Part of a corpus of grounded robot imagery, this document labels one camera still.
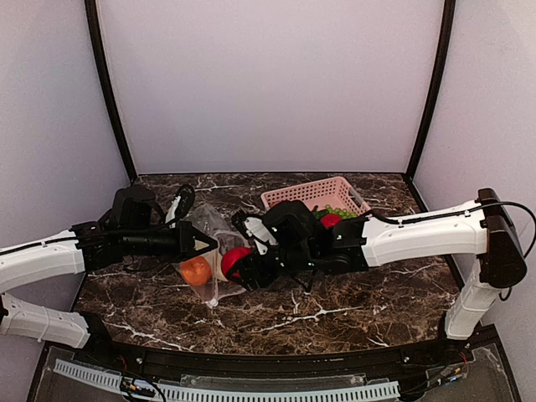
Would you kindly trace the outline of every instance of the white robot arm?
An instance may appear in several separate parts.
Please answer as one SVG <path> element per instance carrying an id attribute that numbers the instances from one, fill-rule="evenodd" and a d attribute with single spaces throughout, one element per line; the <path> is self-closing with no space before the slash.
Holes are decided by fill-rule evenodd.
<path id="1" fill-rule="evenodd" d="M 151 194 L 146 189 L 135 190 L 129 190 L 130 193 L 120 190 L 116 195 L 116 211 L 112 210 L 113 219 L 109 219 L 112 225 L 89 222 L 38 242 L 0 250 L 1 334 L 83 348 L 94 332 L 86 316 L 38 307 L 4 292 L 51 276 L 93 271 L 120 261 L 126 254 L 191 258 L 193 253 L 206 251 L 194 249 L 196 238 L 203 239 L 211 248 L 216 247 L 212 239 L 191 224 L 178 222 L 189 209 L 179 203 L 180 197 L 173 202 L 167 223 L 159 229 L 148 229 L 151 208 L 147 209 L 150 203 L 146 201 Z M 193 194 L 193 190 L 183 195 L 183 200 L 189 199 L 191 206 L 193 200 L 188 194 Z M 313 240 L 318 243 L 312 251 L 307 245 L 303 249 L 303 242 L 295 241 L 296 233 L 310 235 L 307 232 L 310 211 L 304 212 L 301 205 L 284 202 L 263 218 L 243 213 L 238 220 L 234 217 L 235 225 L 242 223 L 237 225 L 242 234 L 255 240 L 258 252 L 237 260 L 225 274 L 231 281 L 237 281 L 233 273 L 238 272 L 239 283 L 254 290 L 268 286 L 281 274 L 283 266 L 295 271 L 314 268 L 335 275 L 428 255 L 474 254 L 477 261 L 469 281 L 446 314 L 444 327 L 447 338 L 468 339 L 501 291 L 519 283 L 527 270 L 515 228 L 500 204 L 504 203 L 499 202 L 492 190 L 484 189 L 480 190 L 477 201 L 451 209 L 397 218 L 375 215 L 349 219 L 311 236 L 309 246 L 314 244 Z M 137 210 L 132 205 L 143 208 Z M 127 217 L 122 215 L 125 210 L 131 211 Z M 281 245 L 293 245 L 303 252 L 289 253 L 288 247 L 284 249 Z"/>
<path id="2" fill-rule="evenodd" d="M 440 329 L 448 339 L 465 340 L 501 292 L 527 272 L 505 204 L 524 208 L 535 219 L 529 209 L 501 202 L 489 188 L 479 191 L 478 200 L 453 208 L 395 218 L 369 213 L 372 216 L 345 219 L 328 230 L 319 229 L 299 201 L 281 202 L 263 217 L 239 211 L 233 223 L 255 241 L 258 251 L 237 253 L 236 259 L 230 255 L 232 266 L 225 275 L 254 290 L 279 275 L 313 269 L 336 275 L 409 258 L 473 254 L 477 260 L 469 281 Z"/>
<path id="3" fill-rule="evenodd" d="M 90 314 L 57 312 L 21 301 L 6 292 L 65 274 L 95 271 L 122 261 L 124 255 L 170 255 L 187 260 L 217 246 L 215 240 L 179 221 L 193 204 L 191 186 L 182 186 L 166 222 L 151 225 L 151 212 L 162 210 L 155 195 L 141 186 L 117 192 L 114 207 L 99 222 L 77 224 L 48 238 L 0 249 L 0 334 L 53 341 L 83 348 L 91 336 L 107 336 Z M 195 241 L 207 244 L 195 249 Z"/>

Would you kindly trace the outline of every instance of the brown marble table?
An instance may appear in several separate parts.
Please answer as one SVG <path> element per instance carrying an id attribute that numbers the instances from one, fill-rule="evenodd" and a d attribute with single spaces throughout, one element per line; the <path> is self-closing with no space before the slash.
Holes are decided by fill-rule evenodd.
<path id="1" fill-rule="evenodd" d="M 268 190 L 344 176 L 384 214 L 419 212 L 399 174 L 226 173 L 141 176 L 168 208 L 178 187 L 196 188 L 229 221 L 259 213 Z M 125 267 L 146 272 L 128 273 Z M 116 341 L 152 348 L 227 354 L 317 354 L 383 348 L 432 339 L 458 293 L 441 257 L 391 263 L 368 272 L 317 279 L 311 295 L 292 280 L 222 299 L 210 309 L 170 265 L 151 258 L 88 274 L 76 311 L 98 313 Z"/>

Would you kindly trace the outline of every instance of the plastic basket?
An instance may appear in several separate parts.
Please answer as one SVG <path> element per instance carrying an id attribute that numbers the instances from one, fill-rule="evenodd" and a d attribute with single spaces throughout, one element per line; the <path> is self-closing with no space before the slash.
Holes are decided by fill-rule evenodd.
<path id="1" fill-rule="evenodd" d="M 297 186 L 268 191 L 260 196 L 266 209 L 281 201 L 299 199 L 309 208 L 324 209 L 329 204 L 333 208 L 347 209 L 357 215 L 364 214 L 370 207 L 350 183 L 341 177 L 326 178 Z"/>

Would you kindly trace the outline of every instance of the orange fruit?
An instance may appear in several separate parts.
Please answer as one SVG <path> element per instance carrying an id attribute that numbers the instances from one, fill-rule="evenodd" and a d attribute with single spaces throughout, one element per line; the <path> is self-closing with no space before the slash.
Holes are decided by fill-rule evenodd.
<path id="1" fill-rule="evenodd" d="M 181 263 L 181 275 L 190 286 L 201 286 L 212 276 L 209 262 L 202 256 Z"/>

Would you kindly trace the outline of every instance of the clear plastic bag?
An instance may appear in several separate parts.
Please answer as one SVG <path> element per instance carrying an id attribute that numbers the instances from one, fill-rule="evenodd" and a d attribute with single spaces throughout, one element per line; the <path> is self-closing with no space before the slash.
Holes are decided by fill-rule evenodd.
<path id="1" fill-rule="evenodd" d="M 246 240 L 238 232 L 231 230 L 210 204 L 197 207 L 185 220 L 192 222 L 196 229 L 218 241 L 218 248 L 175 265 L 175 269 L 183 279 L 209 307 L 218 306 L 219 299 L 223 297 L 244 293 L 245 289 L 242 286 L 229 282 L 224 277 L 221 260 L 227 251 L 235 247 L 246 247 Z M 204 245 L 199 242 L 198 247 L 202 248 Z"/>

